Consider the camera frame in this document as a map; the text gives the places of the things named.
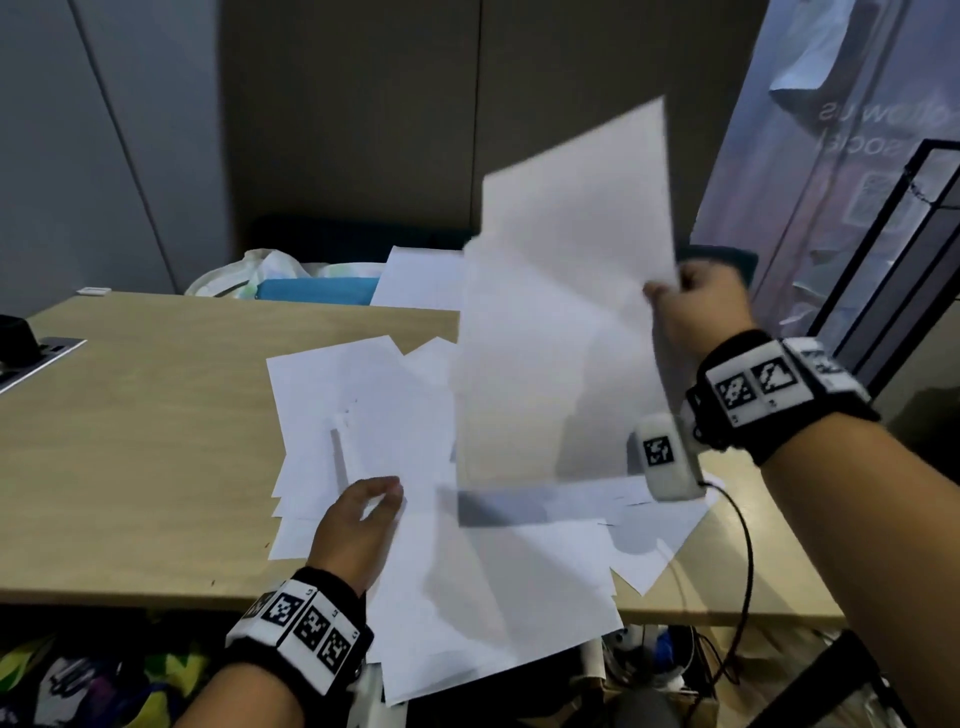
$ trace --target table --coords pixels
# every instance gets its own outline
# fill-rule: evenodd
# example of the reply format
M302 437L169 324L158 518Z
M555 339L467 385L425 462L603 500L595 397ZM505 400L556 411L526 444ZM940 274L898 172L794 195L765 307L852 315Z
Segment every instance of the table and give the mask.
M390 334L455 340L449 311L111 293L31 320L87 343L0 396L0 600L245 609L294 562L268 562L283 460L265 360ZM708 453L751 528L754 623L843 615L743 453ZM734 624L743 534L713 507L626 621Z

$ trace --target desk surface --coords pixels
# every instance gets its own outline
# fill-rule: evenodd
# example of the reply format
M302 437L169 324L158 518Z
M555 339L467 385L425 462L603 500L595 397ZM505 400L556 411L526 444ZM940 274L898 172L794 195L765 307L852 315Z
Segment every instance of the desk surface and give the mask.
M265 359L390 334L454 340L457 314L111 293L32 320L87 343L0 396L0 600L245 608L293 562L268 562L283 444ZM708 453L754 540L760 623L843 615L742 453ZM715 505L629 621L734 623L743 534Z

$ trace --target hand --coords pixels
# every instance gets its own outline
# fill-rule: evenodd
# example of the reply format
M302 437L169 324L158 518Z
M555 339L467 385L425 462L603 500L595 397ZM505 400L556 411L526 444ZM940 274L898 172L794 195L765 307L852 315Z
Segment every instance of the hand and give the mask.
M383 499L362 518L367 501L377 496ZM357 480L327 509L317 526L306 565L339 576L357 596L362 595L383 569L402 504L399 478Z
M747 289L735 268L707 260L680 266L682 290L652 280L643 293L656 310L667 337L701 362L727 339L757 328Z

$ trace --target teal object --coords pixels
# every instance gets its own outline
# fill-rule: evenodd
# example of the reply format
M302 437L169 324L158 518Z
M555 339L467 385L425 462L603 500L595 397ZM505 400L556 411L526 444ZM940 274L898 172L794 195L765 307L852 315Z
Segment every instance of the teal object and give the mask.
M260 301L370 305L380 279L273 279L256 287Z
M682 245L677 248L677 262L683 263L685 260L715 260L731 265L740 272L744 285L750 288L760 256L753 251L724 245Z

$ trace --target wristband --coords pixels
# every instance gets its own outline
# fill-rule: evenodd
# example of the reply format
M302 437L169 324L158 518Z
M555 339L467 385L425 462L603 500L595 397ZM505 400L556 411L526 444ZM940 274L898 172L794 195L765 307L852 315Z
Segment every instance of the wristband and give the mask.
M698 439L715 449L743 448L757 465L832 412L879 420L867 391L816 339L777 341L758 329L711 352L687 400Z
M353 682L372 640L353 589L306 567L257 599L227 633L225 664L271 672L312 716L322 699Z

